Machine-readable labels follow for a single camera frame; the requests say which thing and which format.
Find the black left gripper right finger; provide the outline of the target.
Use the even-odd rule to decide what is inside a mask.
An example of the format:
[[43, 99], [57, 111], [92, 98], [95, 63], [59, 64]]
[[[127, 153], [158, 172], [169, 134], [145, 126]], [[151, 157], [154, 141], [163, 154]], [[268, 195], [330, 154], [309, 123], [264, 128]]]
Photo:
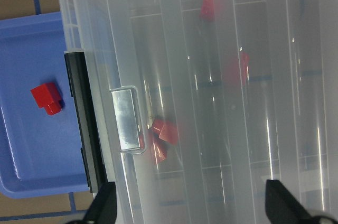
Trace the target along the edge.
[[267, 180], [265, 213], [270, 223], [318, 223], [279, 180]]

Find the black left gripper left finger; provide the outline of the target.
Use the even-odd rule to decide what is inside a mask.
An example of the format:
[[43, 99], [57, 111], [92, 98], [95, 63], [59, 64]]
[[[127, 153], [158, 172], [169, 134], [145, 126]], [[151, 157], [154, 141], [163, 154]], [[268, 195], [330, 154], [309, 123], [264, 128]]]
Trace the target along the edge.
[[117, 219], [117, 193], [115, 182], [101, 185], [82, 223], [115, 223]]

